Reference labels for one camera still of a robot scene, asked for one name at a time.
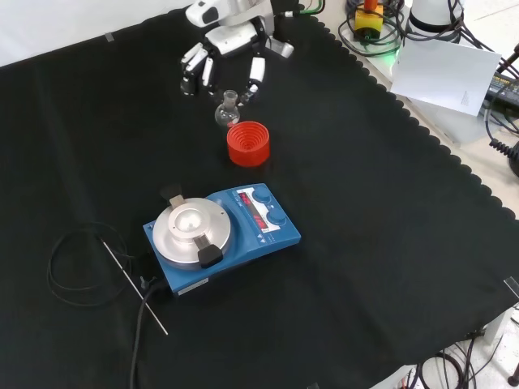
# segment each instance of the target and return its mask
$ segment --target black tablecloth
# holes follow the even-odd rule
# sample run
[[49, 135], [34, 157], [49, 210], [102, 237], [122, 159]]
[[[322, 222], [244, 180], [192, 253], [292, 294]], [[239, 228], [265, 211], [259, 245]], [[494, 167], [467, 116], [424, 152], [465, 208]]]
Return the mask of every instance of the black tablecloth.
[[[302, 241], [156, 306], [170, 335], [145, 327], [144, 387], [367, 388], [513, 304], [513, 214], [322, 25], [283, 27], [294, 56], [267, 54], [242, 110], [270, 131], [260, 169], [227, 160], [214, 103], [180, 95], [178, 59], [201, 37], [181, 11], [0, 70], [2, 388], [126, 386], [134, 292], [73, 309], [45, 269], [84, 221], [145, 252], [171, 182], [186, 197], [265, 182]], [[221, 86], [242, 90], [250, 60], [220, 63]], [[71, 284], [113, 267], [76, 254], [59, 264]]]

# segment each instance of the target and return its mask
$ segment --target knob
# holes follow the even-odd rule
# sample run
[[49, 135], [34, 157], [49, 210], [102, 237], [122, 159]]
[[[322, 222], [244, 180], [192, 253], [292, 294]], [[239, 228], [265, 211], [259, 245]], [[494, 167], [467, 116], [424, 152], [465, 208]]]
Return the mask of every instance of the knob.
[[267, 212], [267, 219], [272, 224], [281, 225], [285, 223], [286, 215], [281, 209], [274, 208]]
[[268, 203], [270, 201], [270, 192], [267, 188], [257, 188], [252, 192], [252, 197], [254, 200], [259, 201], [260, 203]]

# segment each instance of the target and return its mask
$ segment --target robotic hand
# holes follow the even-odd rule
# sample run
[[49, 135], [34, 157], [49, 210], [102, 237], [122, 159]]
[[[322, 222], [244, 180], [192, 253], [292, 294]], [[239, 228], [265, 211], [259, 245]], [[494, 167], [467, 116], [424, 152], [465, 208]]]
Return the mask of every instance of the robotic hand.
[[246, 104], [254, 98], [263, 82], [263, 48], [268, 47], [286, 58], [294, 51], [292, 45], [272, 37], [274, 15], [270, 0], [196, 0], [186, 10], [186, 16], [191, 23], [201, 28], [220, 23], [220, 27], [205, 34], [204, 42], [197, 43], [181, 60], [180, 89], [188, 96], [196, 94], [200, 72], [202, 88], [213, 94], [215, 60], [251, 46], [255, 56], [246, 91], [240, 96], [240, 104]]

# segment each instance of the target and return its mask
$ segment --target white sheet of paper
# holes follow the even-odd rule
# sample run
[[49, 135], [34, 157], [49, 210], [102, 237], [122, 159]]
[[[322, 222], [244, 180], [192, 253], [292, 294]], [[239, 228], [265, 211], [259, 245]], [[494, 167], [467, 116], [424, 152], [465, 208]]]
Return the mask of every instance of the white sheet of paper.
[[405, 40], [391, 92], [477, 116], [500, 54], [445, 41]]

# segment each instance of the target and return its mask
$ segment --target digital display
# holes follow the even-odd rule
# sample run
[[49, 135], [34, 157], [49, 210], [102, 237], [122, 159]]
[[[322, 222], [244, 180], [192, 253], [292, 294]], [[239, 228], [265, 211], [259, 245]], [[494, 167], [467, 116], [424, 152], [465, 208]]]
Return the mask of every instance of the digital display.
[[242, 199], [243, 203], [247, 206], [249, 211], [252, 214], [252, 217], [254, 218], [254, 221], [258, 225], [260, 229], [266, 229], [267, 223], [265, 223], [265, 220], [263, 220], [263, 217], [261, 217], [260, 213], [252, 203], [251, 199], [249, 199], [249, 196], [245, 192], [238, 193], [240, 195], [240, 199]]

